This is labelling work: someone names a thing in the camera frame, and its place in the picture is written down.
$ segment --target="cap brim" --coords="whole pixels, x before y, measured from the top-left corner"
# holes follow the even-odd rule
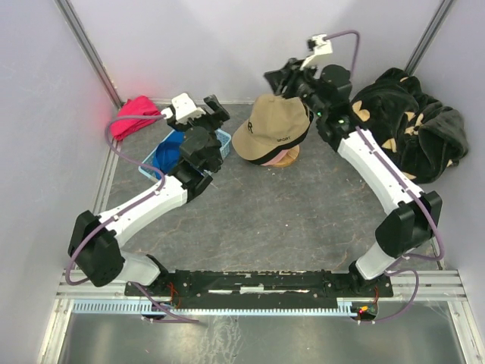
[[[275,146],[260,143],[251,136],[247,120],[236,130],[232,141],[236,153],[246,161],[260,159],[275,149]]]

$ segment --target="metal post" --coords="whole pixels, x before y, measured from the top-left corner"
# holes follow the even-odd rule
[[[91,63],[92,65],[92,68],[98,75],[114,106],[116,106],[116,108],[120,108],[121,106],[123,106],[123,101],[121,100],[121,97],[118,95],[116,89],[114,88],[114,85],[108,76],[108,72],[106,72],[105,68],[103,67],[103,63],[101,62],[98,52],[89,41],[86,32],[83,29],[83,25],[81,24],[80,19],[78,18],[74,10],[73,5],[70,3],[69,0],[55,0],[55,3],[58,5],[59,10],[61,10],[62,15],[69,24],[69,27],[73,31],[73,34],[75,35],[78,43],[86,54],[89,63]]]
[[[429,48],[430,44],[433,42],[434,37],[437,35],[438,30],[440,29],[441,25],[443,24],[444,20],[449,14],[455,0],[442,0],[440,6],[434,13],[433,18],[431,19],[430,23],[427,25],[426,30],[423,33],[423,36],[419,40],[418,45],[416,46],[415,50],[413,51],[404,71],[408,74],[413,74],[418,67],[419,62],[424,57],[424,53],[426,53],[427,49]]]

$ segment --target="black mounting plate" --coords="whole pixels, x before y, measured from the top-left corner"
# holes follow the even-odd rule
[[[169,297],[169,283],[180,296],[181,309],[336,308],[339,297],[372,300],[376,286],[380,297],[393,296],[386,276],[355,292],[348,273],[329,271],[175,271],[146,289],[151,296]],[[142,293],[127,284],[125,295],[140,297]]]

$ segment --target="white bracket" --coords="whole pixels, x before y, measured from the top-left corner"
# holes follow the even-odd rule
[[[198,107],[190,96],[186,93],[181,93],[179,96],[172,99],[172,106],[175,109],[175,119],[177,124],[187,124],[189,119],[200,118],[205,114],[203,108]],[[171,108],[164,108],[162,114],[170,119],[174,116]]]
[[[327,34],[319,34],[309,39],[309,41],[313,41],[315,43],[315,46],[312,49],[313,54],[309,55],[303,61],[302,66],[300,67],[301,71],[304,68],[318,66],[325,59],[326,55],[331,55],[333,53],[332,43],[330,40],[324,40],[325,36],[327,36]]]

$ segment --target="tan baseball cap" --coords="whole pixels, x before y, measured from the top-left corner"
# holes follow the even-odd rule
[[[262,165],[278,153],[300,144],[306,137],[310,120],[298,97],[284,99],[264,94],[252,107],[252,113],[233,135],[237,154]]]

